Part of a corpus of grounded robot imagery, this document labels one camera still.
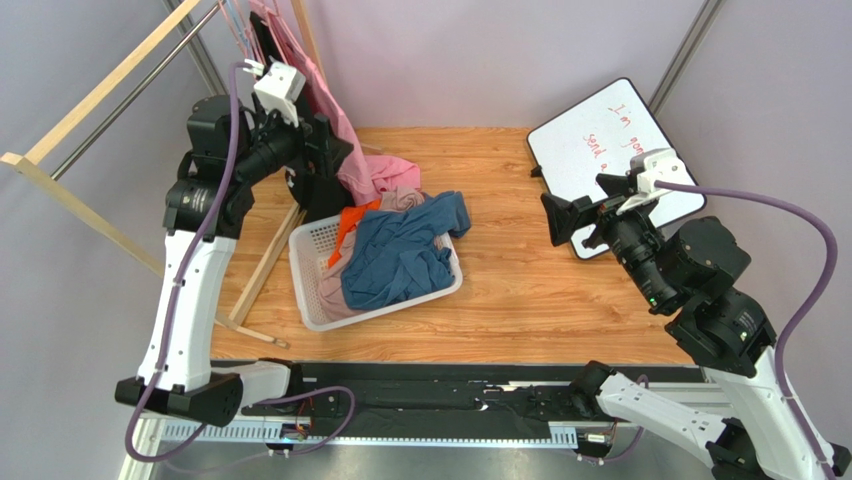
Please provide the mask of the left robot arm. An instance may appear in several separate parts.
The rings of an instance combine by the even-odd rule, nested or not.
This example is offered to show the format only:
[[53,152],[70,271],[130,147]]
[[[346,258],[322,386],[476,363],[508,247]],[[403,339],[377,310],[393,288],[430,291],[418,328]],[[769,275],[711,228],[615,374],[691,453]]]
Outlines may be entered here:
[[191,420],[228,425],[239,411],[282,397],[292,365],[260,359],[230,368],[211,363],[212,332],[227,266],[253,206],[252,189],[283,168],[306,176],[302,199],[335,178],[353,146],[329,118],[289,120],[226,95],[195,103],[187,121],[190,150],[166,196],[166,269],[154,331],[133,377],[115,400]]

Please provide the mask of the pink t-shirt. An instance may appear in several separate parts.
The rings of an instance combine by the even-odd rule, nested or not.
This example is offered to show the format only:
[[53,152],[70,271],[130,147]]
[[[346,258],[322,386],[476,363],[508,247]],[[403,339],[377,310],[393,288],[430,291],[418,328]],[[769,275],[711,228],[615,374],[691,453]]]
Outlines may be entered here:
[[[277,13],[269,1],[263,2]],[[305,75],[307,97],[311,105],[329,117],[332,130],[338,138],[354,147],[337,174],[342,186],[352,195],[354,203],[357,206],[369,203],[380,199],[383,192],[394,191],[399,187],[421,191],[421,171],[418,165],[397,156],[364,154],[352,123],[332,95],[318,64],[299,44],[293,32],[292,35],[297,43],[294,44],[295,65],[291,66]]]

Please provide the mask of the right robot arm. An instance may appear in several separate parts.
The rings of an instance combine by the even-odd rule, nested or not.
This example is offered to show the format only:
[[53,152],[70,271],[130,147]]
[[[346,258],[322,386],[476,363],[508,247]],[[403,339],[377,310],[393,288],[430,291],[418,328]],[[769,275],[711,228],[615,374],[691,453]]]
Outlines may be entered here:
[[636,175],[598,178],[605,198],[541,197],[553,245],[590,227],[591,246],[606,245],[666,331],[724,393],[733,415],[722,417],[677,403],[592,361],[570,383],[569,397],[591,418],[606,416],[647,430],[690,453],[717,479],[837,479],[850,468],[850,450],[826,441],[807,417],[783,367],[794,328],[830,281],[837,242],[829,227],[796,205],[755,195],[801,217],[822,235],[826,262],[816,286],[781,332],[762,306],[739,291],[750,264],[733,234],[716,218],[684,223],[664,238],[652,224],[653,193]]

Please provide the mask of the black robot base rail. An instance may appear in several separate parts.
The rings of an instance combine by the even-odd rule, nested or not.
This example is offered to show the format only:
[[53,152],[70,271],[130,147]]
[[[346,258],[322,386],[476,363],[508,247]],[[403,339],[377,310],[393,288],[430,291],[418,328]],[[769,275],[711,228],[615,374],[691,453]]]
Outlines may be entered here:
[[304,362],[298,369],[292,393],[344,386],[354,395],[250,406],[243,415],[298,416],[311,420],[312,433],[328,434],[353,407],[345,436],[441,440],[544,439],[552,422],[613,421],[573,395],[580,364]]

